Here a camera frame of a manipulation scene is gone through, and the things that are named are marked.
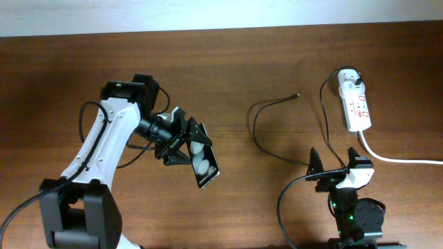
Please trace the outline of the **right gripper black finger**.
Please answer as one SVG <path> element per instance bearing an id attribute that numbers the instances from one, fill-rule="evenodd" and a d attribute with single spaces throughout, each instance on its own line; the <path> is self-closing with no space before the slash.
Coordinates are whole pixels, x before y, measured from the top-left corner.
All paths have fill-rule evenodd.
<path id="1" fill-rule="evenodd" d="M 353 147 L 350 147 L 348 150 L 348 156 L 349 156 L 349 163 L 347 165 L 348 168 L 354 169 L 357 165 L 361 163 L 361 157 L 357 153 L 356 149 Z"/>
<path id="2" fill-rule="evenodd" d="M 323 173 L 325 170 L 317 150 L 312 147 L 309 154 L 307 175 Z"/>

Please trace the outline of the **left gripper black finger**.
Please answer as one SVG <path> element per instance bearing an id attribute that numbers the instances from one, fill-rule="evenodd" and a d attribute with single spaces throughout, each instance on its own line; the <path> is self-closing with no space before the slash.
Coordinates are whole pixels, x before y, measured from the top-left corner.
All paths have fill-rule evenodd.
<path id="1" fill-rule="evenodd" d="M 165 166 L 191 164 L 190 157 L 181 151 L 183 144 L 183 140 L 173 140 L 172 142 L 164 144 L 162 148 L 162 159 Z"/>
<path id="2" fill-rule="evenodd" d="M 189 118 L 188 120 L 187 143 L 190 144 L 191 142 L 197 142 L 208 146 L 213 145 L 212 140 L 193 117 Z"/>

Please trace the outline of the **black Galaxy flip phone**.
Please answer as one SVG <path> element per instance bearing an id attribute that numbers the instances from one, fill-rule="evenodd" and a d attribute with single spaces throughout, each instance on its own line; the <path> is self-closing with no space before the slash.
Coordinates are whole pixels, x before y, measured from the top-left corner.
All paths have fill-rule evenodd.
<path id="1" fill-rule="evenodd" d="M 204 124 L 200 123 L 199 125 L 208 135 Z M 186 145 L 195 173 L 197 186 L 199 189 L 204 189 L 221 173 L 213 146 L 203 145 L 197 142 L 191 142 L 190 144 L 186 142 Z"/>

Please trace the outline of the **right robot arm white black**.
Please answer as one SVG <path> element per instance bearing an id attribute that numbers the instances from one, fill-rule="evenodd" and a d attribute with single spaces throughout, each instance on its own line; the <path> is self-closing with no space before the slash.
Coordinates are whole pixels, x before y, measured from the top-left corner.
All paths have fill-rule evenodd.
<path id="1" fill-rule="evenodd" d="M 359 198 L 357 191 L 370 182 L 374 165 L 368 157 L 348 149 L 349 163 L 337 170 L 325 171 L 315 148 L 311 148 L 307 175 L 315 181 L 317 192 L 328 193 L 328 208 L 335 218 L 338 237 L 327 242 L 328 248 L 376 248 L 382 237 L 386 206 L 375 199 Z"/>

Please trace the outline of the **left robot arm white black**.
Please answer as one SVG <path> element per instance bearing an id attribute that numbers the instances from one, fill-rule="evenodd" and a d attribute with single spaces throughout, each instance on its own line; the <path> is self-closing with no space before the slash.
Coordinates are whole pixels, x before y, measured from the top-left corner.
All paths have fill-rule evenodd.
<path id="1" fill-rule="evenodd" d="M 39 188 L 49 248 L 137 248 L 123 235 L 123 220 L 111 193 L 114 174 L 132 135 L 144 137 L 165 166 L 191 165 L 197 185 L 219 176 L 212 140 L 204 124 L 177 107 L 153 111 L 160 86 L 151 75 L 108 82 L 100 92 L 96 120 L 77 156 L 59 179 Z"/>

